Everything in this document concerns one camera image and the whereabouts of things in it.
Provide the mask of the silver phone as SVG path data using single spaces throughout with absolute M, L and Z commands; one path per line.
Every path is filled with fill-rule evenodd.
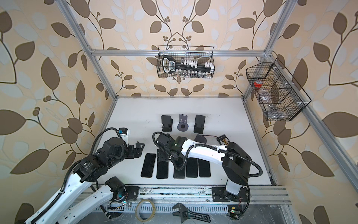
M 154 165 L 157 155 L 147 153 L 141 170 L 140 176 L 143 178 L 151 178 L 153 176 Z

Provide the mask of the purple phone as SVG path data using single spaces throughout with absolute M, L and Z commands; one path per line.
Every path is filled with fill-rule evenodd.
M 174 169 L 173 172 L 174 179 L 185 179 L 185 177 L 186 177 L 186 166 L 184 166 L 182 170 Z

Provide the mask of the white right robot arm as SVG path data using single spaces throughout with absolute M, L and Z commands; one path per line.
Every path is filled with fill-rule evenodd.
M 154 132 L 152 140 L 155 146 L 164 153 L 165 161 L 170 161 L 176 171 L 186 167 L 188 159 L 195 158 L 221 165 L 227 175 L 225 191 L 230 197 L 238 196 L 241 188 L 246 190 L 247 202 L 239 214 L 233 214 L 240 219 L 250 204 L 251 191 L 248 180 L 263 175 L 263 169 L 236 143 L 227 145 L 209 145 L 188 139 L 186 137 L 172 138 L 170 134 Z

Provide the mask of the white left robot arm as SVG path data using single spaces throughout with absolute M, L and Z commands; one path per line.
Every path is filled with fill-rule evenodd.
M 98 179 L 123 160 L 140 158 L 145 145 L 140 142 L 129 145 L 126 128 L 113 130 L 117 135 L 98 150 L 92 147 L 87 157 L 72 164 L 56 194 L 22 223 L 77 224 L 98 207 L 110 217 L 103 207 L 107 202 L 127 204 L 131 194 L 122 181 L 112 177 L 100 187 Z

